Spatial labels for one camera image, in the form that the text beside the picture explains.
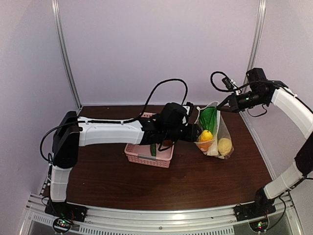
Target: black cable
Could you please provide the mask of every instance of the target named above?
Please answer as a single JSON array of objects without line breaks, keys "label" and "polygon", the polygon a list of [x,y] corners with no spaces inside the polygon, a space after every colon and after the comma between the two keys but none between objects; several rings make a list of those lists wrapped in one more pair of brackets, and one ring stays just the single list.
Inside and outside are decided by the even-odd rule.
[{"label": "black cable", "polygon": [[312,114],[313,114],[313,110],[306,105],[300,98],[298,98],[297,96],[295,96],[293,93],[291,93],[290,91],[288,91],[285,87],[281,86],[282,89],[285,90],[285,92],[287,92],[288,94],[292,95],[293,97],[295,97],[297,100],[300,101],[301,104],[303,104]]},{"label": "black cable", "polygon": [[137,117],[132,118],[132,119],[129,119],[129,120],[126,120],[126,121],[123,121],[123,122],[122,122],[122,121],[111,121],[111,120],[91,120],[91,121],[89,121],[89,123],[112,123],[112,124],[120,124],[120,123],[131,123],[131,122],[137,121],[138,119],[141,118],[141,116],[143,115],[143,113],[146,111],[147,106],[148,106],[148,104],[149,104],[149,102],[150,102],[150,99],[151,99],[153,93],[154,93],[154,92],[156,91],[156,89],[158,88],[158,86],[162,85],[163,83],[171,82],[171,81],[178,81],[178,82],[181,82],[181,83],[183,83],[183,84],[185,85],[185,95],[184,95],[184,97],[183,97],[183,99],[182,99],[182,102],[181,102],[181,104],[183,105],[184,102],[185,102],[185,99],[186,99],[186,97],[187,97],[187,94],[188,94],[188,86],[187,86],[186,82],[185,82],[184,80],[180,79],[180,78],[170,78],[170,79],[166,79],[166,80],[164,80],[164,81],[159,82],[159,83],[152,89],[152,91],[150,92],[150,95],[148,96],[148,99],[146,100],[146,103],[145,103],[145,105],[144,105],[144,107],[143,107],[141,113],[140,113]]},{"label": "black cable", "polygon": [[263,112],[263,113],[261,113],[261,114],[259,114],[259,115],[255,115],[255,116],[252,115],[252,114],[249,112],[249,110],[252,109],[252,108],[247,108],[247,112],[248,112],[248,114],[249,114],[251,117],[257,118],[257,117],[260,117],[260,116],[265,115],[265,114],[268,112],[267,109],[264,108],[264,104],[262,104],[262,108],[265,110],[265,112]]},{"label": "black cable", "polygon": [[280,216],[280,218],[276,221],[276,223],[273,224],[272,227],[266,229],[266,231],[271,230],[272,228],[274,228],[274,227],[279,223],[279,221],[282,220],[282,218],[284,217],[284,215],[285,215],[285,213],[286,213],[287,205],[286,205],[285,201],[281,198],[281,196],[282,196],[282,195],[280,195],[278,198],[284,203],[284,211],[283,211],[282,215]]},{"label": "black cable", "polygon": [[158,148],[157,148],[157,150],[159,151],[159,152],[163,152],[163,151],[165,151],[165,150],[168,150],[168,149],[170,149],[171,147],[173,147],[174,146],[174,144],[175,144],[175,142],[173,142],[170,146],[168,146],[168,147],[166,147],[166,148],[162,148],[162,143],[158,146]]},{"label": "black cable", "polygon": [[[213,76],[214,76],[215,74],[222,74],[222,75],[224,75],[225,77],[227,77],[228,79],[229,79],[229,77],[228,77],[225,73],[220,72],[220,71],[215,71],[215,72],[213,72],[213,73],[211,74],[211,77],[210,77],[211,84],[212,84],[212,86],[213,86],[217,91],[219,91],[219,92],[236,92],[236,91],[239,91],[239,90],[241,90],[242,88],[245,88],[245,87],[250,86],[250,85],[252,85],[252,84],[262,84],[262,83],[263,83],[263,84],[271,84],[271,85],[273,85],[273,82],[274,82],[274,81],[270,81],[270,80],[267,80],[267,81],[253,81],[253,82],[248,82],[248,83],[246,83],[246,84],[244,84],[244,85],[242,85],[242,86],[240,86],[240,87],[237,87],[237,88],[235,88],[235,89],[224,90],[224,89],[218,88],[218,87],[214,84],[214,82],[213,82]],[[303,105],[313,114],[313,110],[312,110],[309,106],[307,106],[300,98],[298,98],[298,97],[295,96],[293,93],[291,93],[290,91],[288,91],[285,86],[283,86],[283,85],[281,85],[281,84],[277,84],[277,83],[276,83],[275,85],[276,85],[276,86],[279,86],[279,87],[282,88],[282,89],[284,89],[285,92],[287,92],[288,94],[290,94],[291,96],[293,96],[294,98],[296,98],[301,104],[303,104]]]},{"label": "black cable", "polygon": [[43,198],[41,199],[41,203],[44,204],[45,206],[47,206],[47,204],[44,203],[44,199],[45,199],[45,198],[48,198],[48,196],[43,197]]},{"label": "black cable", "polygon": [[216,75],[216,74],[222,74],[223,76],[227,77],[228,79],[229,79],[229,77],[228,77],[225,73],[220,72],[220,71],[215,71],[215,72],[213,72],[213,73],[211,74],[211,77],[210,77],[211,84],[212,84],[212,86],[213,86],[217,91],[219,91],[219,92],[236,92],[236,91],[239,91],[239,90],[241,90],[242,88],[245,88],[245,87],[247,87],[247,86],[249,86],[249,85],[251,85],[251,84],[256,84],[256,83],[264,82],[264,81],[248,82],[248,83],[246,83],[246,84],[244,84],[244,85],[242,85],[242,86],[240,86],[240,87],[237,87],[237,88],[235,88],[235,89],[224,90],[224,89],[218,88],[218,87],[214,84],[214,82],[213,82],[213,76]]}]

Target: robotic arm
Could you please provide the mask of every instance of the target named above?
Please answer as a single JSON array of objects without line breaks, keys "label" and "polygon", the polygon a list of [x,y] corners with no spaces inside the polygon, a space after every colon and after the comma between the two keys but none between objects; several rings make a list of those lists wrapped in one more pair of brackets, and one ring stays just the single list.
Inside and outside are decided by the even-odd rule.
[{"label": "robotic arm", "polygon": [[78,147],[99,143],[131,143],[148,145],[170,140],[195,142],[201,133],[197,124],[189,124],[193,105],[167,103],[160,114],[150,118],[101,120],[77,117],[70,111],[53,136],[53,162],[50,166],[49,205],[45,212],[59,217],[75,217],[84,221],[86,208],[66,203],[66,190],[71,170],[78,160]]},{"label": "robotic arm", "polygon": [[[277,179],[259,189],[255,195],[255,203],[243,207],[236,207],[237,219],[249,219],[249,212],[253,215],[265,215],[272,209],[274,199],[285,191],[291,190],[301,183],[313,171],[313,113],[300,99],[294,95],[281,81],[266,79],[263,69],[254,68],[246,73],[251,91],[239,94],[234,91],[219,106],[221,111],[238,113],[256,105],[270,103],[280,108],[300,129],[306,142],[294,158],[291,166]],[[236,90],[233,81],[228,77],[223,79],[228,90]]]}]

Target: pink basket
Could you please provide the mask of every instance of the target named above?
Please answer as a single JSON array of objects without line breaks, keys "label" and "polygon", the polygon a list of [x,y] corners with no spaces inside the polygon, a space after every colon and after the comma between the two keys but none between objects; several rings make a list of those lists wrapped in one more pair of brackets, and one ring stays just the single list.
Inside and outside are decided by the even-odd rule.
[{"label": "pink basket", "polygon": [[[148,118],[153,114],[144,113],[142,117]],[[151,156],[150,145],[137,145],[137,144],[127,144],[125,147],[125,153],[128,157],[128,161],[132,163],[139,163],[144,165],[152,165],[163,168],[169,168],[171,159],[173,156],[174,146],[171,148],[159,152],[156,151],[156,156]]]}]

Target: brown tabletop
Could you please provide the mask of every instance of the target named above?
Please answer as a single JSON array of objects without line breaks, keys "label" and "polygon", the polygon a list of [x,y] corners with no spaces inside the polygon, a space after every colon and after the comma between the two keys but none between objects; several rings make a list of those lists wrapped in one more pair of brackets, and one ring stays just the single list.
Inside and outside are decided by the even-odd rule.
[{"label": "brown tabletop", "polygon": [[[149,106],[147,112],[160,112]],[[84,107],[80,116],[125,119],[142,106]],[[197,110],[190,119],[193,122]],[[194,143],[178,141],[170,168],[128,162],[125,144],[79,149],[67,200],[89,206],[131,210],[180,210],[224,206],[254,200],[271,181],[265,163],[239,114],[222,113],[235,151],[230,159],[205,156]]]}]

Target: yellow fruit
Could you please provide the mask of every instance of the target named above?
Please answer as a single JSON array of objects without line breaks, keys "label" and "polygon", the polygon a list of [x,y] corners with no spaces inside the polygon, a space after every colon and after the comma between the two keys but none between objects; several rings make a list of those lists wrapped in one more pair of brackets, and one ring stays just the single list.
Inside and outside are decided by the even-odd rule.
[{"label": "yellow fruit", "polygon": [[200,135],[199,142],[211,141],[213,140],[213,135],[210,131],[204,130]]},{"label": "yellow fruit", "polygon": [[210,131],[204,130],[199,138],[199,148],[202,152],[207,152],[209,150],[209,147],[212,145],[213,142],[210,142],[213,140],[213,135]]},{"label": "yellow fruit", "polygon": [[232,143],[230,139],[227,138],[221,138],[218,143],[218,149],[222,156],[226,156],[228,153],[230,153],[232,149]]}]

